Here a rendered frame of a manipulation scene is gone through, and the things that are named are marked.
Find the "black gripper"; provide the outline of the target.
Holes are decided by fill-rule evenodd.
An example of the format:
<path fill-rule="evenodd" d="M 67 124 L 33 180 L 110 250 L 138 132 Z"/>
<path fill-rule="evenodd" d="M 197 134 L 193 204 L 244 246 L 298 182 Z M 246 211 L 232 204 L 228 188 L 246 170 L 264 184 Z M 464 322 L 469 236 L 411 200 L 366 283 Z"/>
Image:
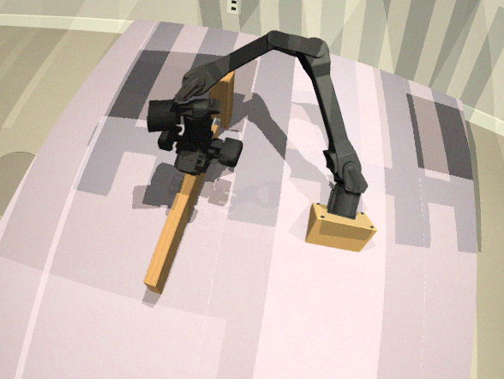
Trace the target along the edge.
<path fill-rule="evenodd" d="M 213 120 L 211 120 L 211 125 L 205 133 L 202 134 L 192 134 L 184 128 L 183 135 L 179 135 L 182 131 L 182 126 L 176 126 L 175 130 L 162 131 L 158 139 L 159 149 L 165 151 L 172 151 L 173 144 L 176 141 L 175 148 L 177 149 L 175 153 L 178 153 L 180 148 L 182 148 L 182 138 L 186 138 L 190 143 L 196 143 L 196 141 L 203 142 L 203 144 L 208 149 L 209 165 L 211 163 L 219 162 L 221 165 L 226 165 L 229 167 L 237 166 L 239 156 L 243 149 L 242 141 L 231 139 L 226 137 L 225 140 L 219 138 L 213 138 L 213 131 L 211 130 Z M 208 165 L 208 166 L 209 166 Z"/>

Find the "long wooden rail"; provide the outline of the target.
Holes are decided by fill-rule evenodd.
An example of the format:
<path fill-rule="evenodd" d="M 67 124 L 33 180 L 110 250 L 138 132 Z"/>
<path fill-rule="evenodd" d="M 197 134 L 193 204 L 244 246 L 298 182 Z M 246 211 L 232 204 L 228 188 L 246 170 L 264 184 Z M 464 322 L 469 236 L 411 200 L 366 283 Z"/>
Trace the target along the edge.
<path fill-rule="evenodd" d="M 201 172 L 201 175 L 185 172 L 183 176 L 143 280 L 152 292 L 163 293 L 185 226 L 206 174 L 207 171 Z"/>

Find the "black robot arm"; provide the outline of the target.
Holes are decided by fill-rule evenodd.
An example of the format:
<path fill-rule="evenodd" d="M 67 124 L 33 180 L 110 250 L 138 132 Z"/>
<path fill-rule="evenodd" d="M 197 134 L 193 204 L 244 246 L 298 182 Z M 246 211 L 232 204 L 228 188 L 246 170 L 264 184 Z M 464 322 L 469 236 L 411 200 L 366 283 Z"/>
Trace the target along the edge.
<path fill-rule="evenodd" d="M 205 133 L 211 125 L 211 114 L 220 113 L 220 101 L 210 97 L 194 99 L 185 104 L 178 102 L 204 94 L 230 72 L 272 50 L 297 57 L 312 81 L 329 144 L 328 150 L 322 152 L 326 168 L 337 182 L 330 192 L 327 212 L 354 220 L 361 194 L 365 193 L 369 185 L 361 173 L 358 155 L 345 131 L 330 76 L 329 47 L 323 39 L 308 39 L 272 30 L 221 59 L 191 69 L 183 76 L 182 87 L 174 99 L 149 100 L 148 133 L 175 130 L 181 124 L 180 116 L 183 116 L 183 125 L 188 132 Z M 175 168 L 191 175 L 206 172 L 210 160 L 206 159 L 209 152 L 203 142 L 190 143 L 182 138 L 181 146 L 174 163 Z"/>

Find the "wooden post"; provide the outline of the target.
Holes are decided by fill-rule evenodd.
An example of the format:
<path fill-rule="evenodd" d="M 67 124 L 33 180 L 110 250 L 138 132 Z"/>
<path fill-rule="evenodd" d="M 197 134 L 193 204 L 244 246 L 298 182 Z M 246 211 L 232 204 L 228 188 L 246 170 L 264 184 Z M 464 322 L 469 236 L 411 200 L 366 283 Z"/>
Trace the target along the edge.
<path fill-rule="evenodd" d="M 221 129 L 228 129 L 232 118 L 235 70 L 227 74 L 209 90 L 209 98 L 220 101 L 219 114 L 211 114 L 212 120 L 220 121 Z"/>

